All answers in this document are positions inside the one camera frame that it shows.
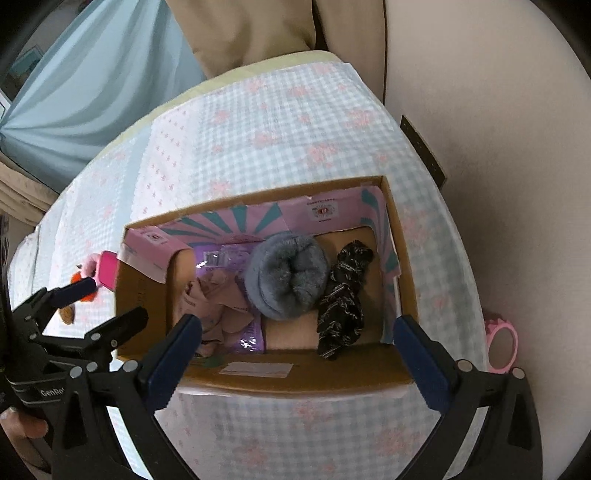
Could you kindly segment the person's left hand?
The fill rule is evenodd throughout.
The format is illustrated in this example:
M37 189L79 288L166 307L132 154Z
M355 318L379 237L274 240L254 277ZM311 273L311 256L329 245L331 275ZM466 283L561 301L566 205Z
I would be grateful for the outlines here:
M1 414L1 425L12 446L26 464L41 470L47 468L47 462L32 443L33 440L42 439L47 434L48 424L45 420L9 408Z

